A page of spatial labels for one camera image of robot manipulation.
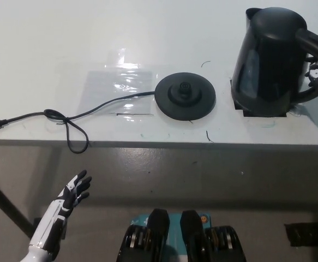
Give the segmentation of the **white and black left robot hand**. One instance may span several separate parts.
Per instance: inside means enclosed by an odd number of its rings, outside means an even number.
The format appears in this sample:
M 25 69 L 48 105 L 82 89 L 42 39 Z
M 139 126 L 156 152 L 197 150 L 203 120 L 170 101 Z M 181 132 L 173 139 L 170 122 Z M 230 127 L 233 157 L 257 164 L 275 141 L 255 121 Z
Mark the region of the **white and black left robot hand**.
M 73 209 L 83 199 L 89 197 L 87 190 L 91 186 L 92 178 L 86 175 L 87 171 L 83 170 L 74 176 L 51 202 L 31 238 L 29 243 L 31 246 L 49 253 L 55 251 Z

